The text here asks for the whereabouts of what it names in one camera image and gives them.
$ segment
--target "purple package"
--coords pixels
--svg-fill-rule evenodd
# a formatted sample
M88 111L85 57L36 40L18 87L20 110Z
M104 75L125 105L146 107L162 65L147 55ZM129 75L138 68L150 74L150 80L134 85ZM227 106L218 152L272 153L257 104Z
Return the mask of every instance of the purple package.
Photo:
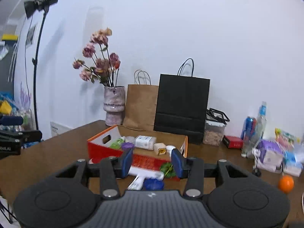
M121 144L121 149L124 151L124 150L127 150L129 148L134 148L135 145L131 142L124 142Z
M277 142L262 140L256 147L260 150L260 161L263 164L279 166L283 160L283 152Z

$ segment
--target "water bottle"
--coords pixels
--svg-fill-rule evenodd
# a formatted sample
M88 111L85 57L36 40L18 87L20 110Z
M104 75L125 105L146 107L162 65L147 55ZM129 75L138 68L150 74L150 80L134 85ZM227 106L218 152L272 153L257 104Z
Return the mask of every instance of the water bottle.
M266 127L266 102L262 102L259 108L259 115L256 118L256 127L254 135L251 138L251 142L255 145L258 140L263 138L263 134Z

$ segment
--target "bag handle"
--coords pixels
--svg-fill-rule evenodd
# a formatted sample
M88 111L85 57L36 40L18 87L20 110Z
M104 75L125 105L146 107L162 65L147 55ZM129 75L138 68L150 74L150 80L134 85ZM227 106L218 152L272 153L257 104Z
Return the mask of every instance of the bag handle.
M181 75L181 72L182 72L182 70L183 70L183 68L184 68L184 65L186 64L186 62L187 62L188 60L191 60L191 61L192 61L192 72L191 72L191 77L193 77L194 61L193 61L192 58L188 58L188 59L180 66L180 68L179 68L179 70L178 70L178 72L177 72L177 75Z
M136 77L135 77L136 72L138 72L138 73L137 73L138 83L137 83ZM135 84L136 84L136 85L140 85L139 73L143 73L143 75L144 75L144 77L145 77L146 85L148 85L148 83L147 83L147 77L146 77L146 75L145 75L145 73L146 73L146 74L148 75L148 77L149 77L149 81L150 81L150 85L151 85L151 78L150 78L150 75L149 75L146 71L143 71L143 70L141 70L141 69L138 69L138 70L136 70L136 71L134 72L134 82L135 82Z

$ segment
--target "studio light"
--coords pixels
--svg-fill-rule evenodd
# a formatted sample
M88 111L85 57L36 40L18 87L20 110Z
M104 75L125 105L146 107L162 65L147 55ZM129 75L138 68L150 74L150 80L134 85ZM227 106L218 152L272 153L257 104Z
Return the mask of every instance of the studio light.
M26 1L24 2L24 9L26 13L26 17L29 19L36 10L41 11L44 10L43 19L40 27L40 32L38 36L37 48L36 48L36 56L32 59L34 64L34 83L33 83L33 96L34 96L34 113L35 113L35 123L36 123L36 130L38 130L38 118L37 118L37 105L36 105L36 73L37 73L37 57L38 57L38 50L39 44L41 39L42 28L44 25L45 18L47 13L49 12L49 8L51 5L56 4L58 0L34 0L34 1Z
M30 18L36 10L41 11L42 9L45 9L46 6L53 5L57 2L58 2L58 0L26 1L26 2L24 2L24 9L25 9L26 17Z

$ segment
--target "plastic bottle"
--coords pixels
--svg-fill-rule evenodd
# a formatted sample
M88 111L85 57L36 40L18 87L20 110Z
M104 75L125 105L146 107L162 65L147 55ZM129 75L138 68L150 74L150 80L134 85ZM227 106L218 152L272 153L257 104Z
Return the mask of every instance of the plastic bottle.
M256 118L256 127L254 135L251 138L251 143L254 145L258 142L259 139L263 138L263 134L266 128L266 102L262 102L262 105L259 108L259 115Z
M256 143L263 137L263 133L266 127L266 102L262 102L259 108L259 114L256 118L254 134L251 136L249 141L244 141L241 156L247 158L254 158L252 155L252 149Z

